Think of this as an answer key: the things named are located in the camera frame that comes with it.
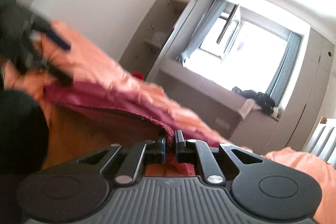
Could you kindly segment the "dark red garment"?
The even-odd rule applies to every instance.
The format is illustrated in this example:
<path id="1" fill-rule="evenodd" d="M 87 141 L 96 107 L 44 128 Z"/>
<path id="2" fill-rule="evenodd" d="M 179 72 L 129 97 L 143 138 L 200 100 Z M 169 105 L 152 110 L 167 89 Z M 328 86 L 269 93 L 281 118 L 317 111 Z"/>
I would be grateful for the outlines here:
<path id="1" fill-rule="evenodd" d="M 162 88 L 154 84 L 135 82 L 134 90 L 105 89 L 99 84 L 75 82 L 71 86 L 52 83 L 44 87 L 44 99 L 71 109 L 105 125 L 136 128 L 131 120 L 142 122 L 146 128 L 156 126 L 167 137 L 168 155 L 163 164 L 147 168 L 153 176 L 193 176 L 194 167 L 179 164 L 173 157 L 174 133 L 182 130 L 187 139 L 205 141 L 210 147 L 224 142 L 224 138 L 209 128 L 201 118 L 171 100 Z"/>

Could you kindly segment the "pile of dark clothes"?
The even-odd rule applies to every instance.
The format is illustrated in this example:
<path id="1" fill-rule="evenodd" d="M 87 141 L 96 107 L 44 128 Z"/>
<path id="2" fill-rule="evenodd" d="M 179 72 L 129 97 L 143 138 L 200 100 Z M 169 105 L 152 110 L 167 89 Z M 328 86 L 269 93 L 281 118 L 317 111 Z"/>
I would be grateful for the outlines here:
<path id="1" fill-rule="evenodd" d="M 264 94 L 262 92 L 257 93 L 253 90 L 241 90 L 238 87 L 232 88 L 232 91 L 246 99 L 254 100 L 256 104 L 261 107 L 261 110 L 265 115 L 271 116 L 274 113 L 273 109 L 276 104 L 268 94 Z"/>

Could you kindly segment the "grey window bench cabinet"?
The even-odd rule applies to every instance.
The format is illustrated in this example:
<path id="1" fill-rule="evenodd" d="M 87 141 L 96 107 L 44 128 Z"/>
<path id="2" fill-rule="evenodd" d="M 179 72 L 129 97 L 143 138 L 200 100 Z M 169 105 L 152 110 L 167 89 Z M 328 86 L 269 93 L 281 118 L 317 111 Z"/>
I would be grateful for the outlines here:
<path id="1" fill-rule="evenodd" d="M 266 154 L 266 144 L 278 120 L 265 115 L 258 105 L 247 112 L 246 99 L 165 58 L 153 83 L 163 87 L 167 96 L 195 112 L 210 128 L 239 146 Z"/>

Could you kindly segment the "white cloth hanging off ledge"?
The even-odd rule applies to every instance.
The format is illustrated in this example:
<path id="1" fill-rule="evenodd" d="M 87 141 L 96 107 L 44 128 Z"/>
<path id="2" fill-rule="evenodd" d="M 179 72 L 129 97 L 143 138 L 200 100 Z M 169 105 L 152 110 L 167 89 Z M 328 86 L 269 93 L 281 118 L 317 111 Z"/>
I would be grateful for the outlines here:
<path id="1" fill-rule="evenodd" d="M 238 113 L 241 116 L 242 120 L 244 121 L 251 111 L 258 111 L 260 109 L 261 109 L 260 106 L 256 103 L 255 100 L 247 99 L 242 105 L 242 107 L 238 110 Z"/>

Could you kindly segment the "red object behind bed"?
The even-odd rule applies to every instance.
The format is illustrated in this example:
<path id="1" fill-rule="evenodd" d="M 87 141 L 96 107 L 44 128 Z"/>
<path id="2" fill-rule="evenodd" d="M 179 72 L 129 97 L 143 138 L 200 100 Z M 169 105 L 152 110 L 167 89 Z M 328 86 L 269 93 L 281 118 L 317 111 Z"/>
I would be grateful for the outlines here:
<path id="1" fill-rule="evenodd" d="M 144 81 L 144 76 L 141 72 L 133 72 L 131 75 L 141 81 Z"/>

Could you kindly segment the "orange bed duvet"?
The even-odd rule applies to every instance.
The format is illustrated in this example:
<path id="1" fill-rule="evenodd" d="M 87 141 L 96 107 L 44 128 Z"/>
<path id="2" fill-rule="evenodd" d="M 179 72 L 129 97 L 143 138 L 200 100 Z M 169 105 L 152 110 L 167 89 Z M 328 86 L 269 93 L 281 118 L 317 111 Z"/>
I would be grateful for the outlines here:
<path id="1" fill-rule="evenodd" d="M 126 72 L 120 64 L 84 36 L 62 22 L 53 22 L 56 31 L 72 46 L 69 52 L 59 49 L 47 36 L 42 35 L 34 42 L 44 57 L 67 70 L 74 82 L 99 84 L 105 89 L 134 90 L 135 82 L 143 82 Z M 15 66 L 5 63 L 1 67 L 5 88 L 20 90 L 36 100 L 45 115 L 49 127 L 49 148 L 42 162 L 48 168 L 97 150 L 112 143 L 130 146 L 140 140 L 157 137 L 159 128 L 146 128 L 142 122 L 131 120 L 136 128 L 105 125 L 93 121 L 71 109 L 44 99 L 44 87 L 57 83 L 44 72 L 29 71 L 19 74 Z"/>

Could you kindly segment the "right grey-blue curtain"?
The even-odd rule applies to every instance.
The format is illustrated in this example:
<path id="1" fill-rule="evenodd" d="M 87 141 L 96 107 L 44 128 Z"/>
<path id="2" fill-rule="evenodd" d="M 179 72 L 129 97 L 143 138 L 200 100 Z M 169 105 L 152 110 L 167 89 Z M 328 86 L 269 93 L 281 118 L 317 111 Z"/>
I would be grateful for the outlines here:
<path id="1" fill-rule="evenodd" d="M 266 90 L 268 95 L 277 107 L 288 86 L 295 62 L 297 59 L 299 47 L 301 44 L 301 36 L 293 31 L 289 32 L 287 45 L 278 68 Z"/>

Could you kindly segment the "grey-blue curtain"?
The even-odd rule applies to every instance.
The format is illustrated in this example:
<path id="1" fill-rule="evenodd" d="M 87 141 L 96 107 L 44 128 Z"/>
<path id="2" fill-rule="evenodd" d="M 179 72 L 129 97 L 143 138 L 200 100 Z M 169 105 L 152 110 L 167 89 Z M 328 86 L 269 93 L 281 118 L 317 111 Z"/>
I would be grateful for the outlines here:
<path id="1" fill-rule="evenodd" d="M 186 47 L 186 49 L 179 55 L 178 62 L 182 65 L 185 65 L 187 59 L 190 58 L 191 54 L 199 48 L 203 40 L 209 33 L 212 26 L 215 24 L 221 13 L 226 8 L 228 2 L 224 0 L 214 0 L 205 13 L 205 16 L 202 17 L 202 20 L 199 22 L 197 28 L 192 34 L 191 40 Z"/>
<path id="2" fill-rule="evenodd" d="M 288 86 L 295 62 L 297 59 L 299 47 L 301 44 L 301 36 L 293 31 L 289 32 L 287 45 L 278 68 L 266 90 L 268 95 L 277 107 Z"/>

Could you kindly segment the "tall grey right wardrobe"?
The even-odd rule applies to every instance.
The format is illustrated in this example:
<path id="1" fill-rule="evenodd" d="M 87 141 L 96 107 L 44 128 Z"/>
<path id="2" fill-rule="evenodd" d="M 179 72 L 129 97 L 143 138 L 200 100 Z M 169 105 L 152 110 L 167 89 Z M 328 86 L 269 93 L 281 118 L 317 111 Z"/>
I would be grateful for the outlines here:
<path id="1" fill-rule="evenodd" d="M 262 154 L 285 147 L 300 151 L 305 145 L 326 94 L 334 58 L 334 44 L 310 29 L 297 82 L 275 132 Z"/>

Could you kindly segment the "window with open pane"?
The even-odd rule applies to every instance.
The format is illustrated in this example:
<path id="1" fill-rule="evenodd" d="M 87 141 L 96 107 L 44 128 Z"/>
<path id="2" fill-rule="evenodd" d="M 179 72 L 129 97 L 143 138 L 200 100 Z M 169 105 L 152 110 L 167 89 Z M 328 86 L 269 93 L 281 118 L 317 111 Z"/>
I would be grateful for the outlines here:
<path id="1" fill-rule="evenodd" d="M 233 3 L 186 60 L 185 68 L 232 90 L 266 93 L 291 30 Z"/>

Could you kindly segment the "purple garment outside window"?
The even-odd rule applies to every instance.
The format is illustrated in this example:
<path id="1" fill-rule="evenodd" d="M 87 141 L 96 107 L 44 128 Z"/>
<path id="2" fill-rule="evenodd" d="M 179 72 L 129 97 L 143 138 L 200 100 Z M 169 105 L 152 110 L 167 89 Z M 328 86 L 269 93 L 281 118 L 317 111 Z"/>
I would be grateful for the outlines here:
<path id="1" fill-rule="evenodd" d="M 242 47 L 243 47 L 243 43 L 240 43 L 238 48 L 237 48 L 237 51 L 241 50 Z"/>

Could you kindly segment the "grey open wardrobe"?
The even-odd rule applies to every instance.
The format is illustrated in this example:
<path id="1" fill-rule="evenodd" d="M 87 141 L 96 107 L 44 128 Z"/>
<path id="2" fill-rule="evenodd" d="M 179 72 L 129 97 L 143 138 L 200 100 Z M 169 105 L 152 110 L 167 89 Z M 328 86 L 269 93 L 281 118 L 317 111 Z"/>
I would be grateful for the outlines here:
<path id="1" fill-rule="evenodd" d="M 155 0 L 120 58 L 130 73 L 153 76 L 199 0 Z"/>

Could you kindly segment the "grey padded headboard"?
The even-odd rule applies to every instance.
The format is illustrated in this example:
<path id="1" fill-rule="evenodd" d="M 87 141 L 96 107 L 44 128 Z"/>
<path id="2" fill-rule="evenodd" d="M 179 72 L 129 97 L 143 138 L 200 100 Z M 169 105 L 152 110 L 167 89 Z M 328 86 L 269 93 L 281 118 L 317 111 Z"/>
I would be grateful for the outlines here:
<path id="1" fill-rule="evenodd" d="M 336 123 L 334 118 L 321 118 L 302 152 L 311 153 L 335 168 Z"/>

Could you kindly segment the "left grey-blue curtain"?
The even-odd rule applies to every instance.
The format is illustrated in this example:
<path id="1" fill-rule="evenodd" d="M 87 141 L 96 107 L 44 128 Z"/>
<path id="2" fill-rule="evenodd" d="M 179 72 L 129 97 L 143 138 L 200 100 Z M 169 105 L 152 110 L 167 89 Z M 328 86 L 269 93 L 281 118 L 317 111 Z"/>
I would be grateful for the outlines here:
<path id="1" fill-rule="evenodd" d="M 197 28 L 192 34 L 191 40 L 186 47 L 186 49 L 179 55 L 178 62 L 182 65 L 185 65 L 187 59 L 190 58 L 191 54 L 199 48 L 203 40 L 209 33 L 212 26 L 215 24 L 221 13 L 226 8 L 228 2 L 224 0 L 214 0 L 205 13 L 205 16 L 202 17 L 202 20 L 199 22 Z"/>

